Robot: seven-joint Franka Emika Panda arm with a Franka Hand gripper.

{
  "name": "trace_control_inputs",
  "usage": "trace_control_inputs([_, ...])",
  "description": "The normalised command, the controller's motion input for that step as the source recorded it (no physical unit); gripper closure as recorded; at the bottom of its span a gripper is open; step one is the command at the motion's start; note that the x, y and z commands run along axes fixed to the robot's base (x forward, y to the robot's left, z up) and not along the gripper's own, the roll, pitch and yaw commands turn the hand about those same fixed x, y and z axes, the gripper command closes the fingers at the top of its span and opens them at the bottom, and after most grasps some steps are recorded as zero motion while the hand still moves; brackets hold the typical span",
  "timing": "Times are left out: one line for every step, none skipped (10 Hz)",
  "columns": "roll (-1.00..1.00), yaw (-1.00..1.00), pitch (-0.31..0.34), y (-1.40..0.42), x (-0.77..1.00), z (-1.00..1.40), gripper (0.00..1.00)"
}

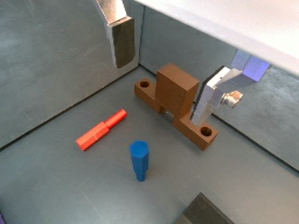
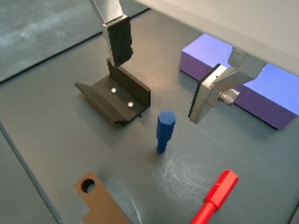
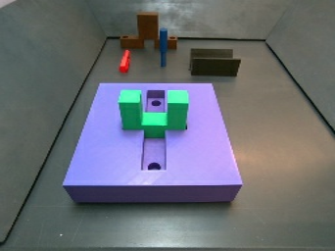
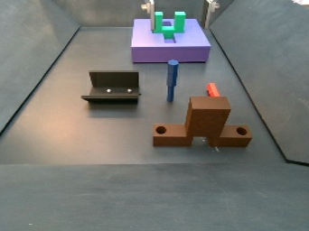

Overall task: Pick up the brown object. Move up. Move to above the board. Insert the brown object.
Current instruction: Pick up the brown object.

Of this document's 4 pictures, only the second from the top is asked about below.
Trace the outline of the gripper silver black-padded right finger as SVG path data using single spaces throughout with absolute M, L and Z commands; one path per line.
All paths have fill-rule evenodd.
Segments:
M 218 64 L 201 81 L 194 94 L 189 118 L 199 123 L 218 102 L 231 105 L 239 97 L 237 87 L 253 81 L 267 63 L 237 47 L 229 66 Z

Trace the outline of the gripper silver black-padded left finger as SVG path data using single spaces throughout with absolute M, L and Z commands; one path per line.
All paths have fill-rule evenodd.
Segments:
M 90 0 L 90 3 L 102 23 L 111 63 L 119 67 L 134 54 L 130 17 L 123 12 L 119 0 Z

